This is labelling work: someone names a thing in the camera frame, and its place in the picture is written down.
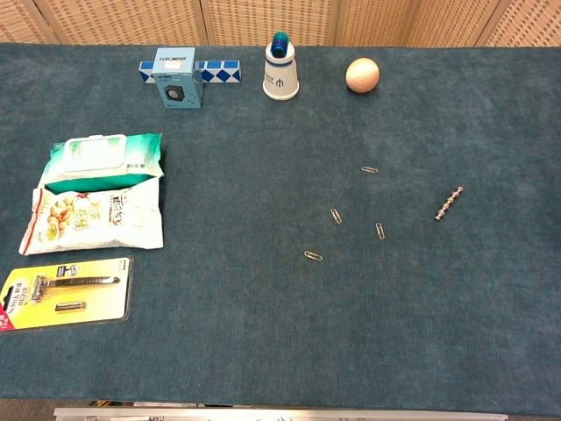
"green wet wipes package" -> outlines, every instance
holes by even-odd
[[[66,191],[124,189],[164,174],[160,168],[161,134],[113,134],[55,143],[40,188]]]

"snack bag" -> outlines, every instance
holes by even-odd
[[[123,189],[161,177],[161,134],[112,134],[55,143],[38,187],[53,193]]]
[[[163,247],[159,178],[128,189],[55,195],[33,191],[21,254],[104,247]]]

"razor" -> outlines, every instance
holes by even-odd
[[[120,280],[116,276],[91,276],[82,278],[48,279],[39,275],[35,278],[32,301],[39,303],[48,289],[65,287],[89,287],[92,285],[114,285]]]

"blue and white puzzle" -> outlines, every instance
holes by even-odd
[[[195,67],[207,83],[242,82],[239,60],[202,60],[197,61]]]
[[[154,83],[153,61],[141,61],[138,71],[144,83]],[[205,83],[239,83],[242,73],[239,60],[201,60],[195,62],[195,69],[201,72]]]

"red label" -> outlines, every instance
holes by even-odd
[[[14,325],[11,323],[10,318],[4,311],[2,307],[0,307],[0,332],[1,331],[13,331],[15,329]]]

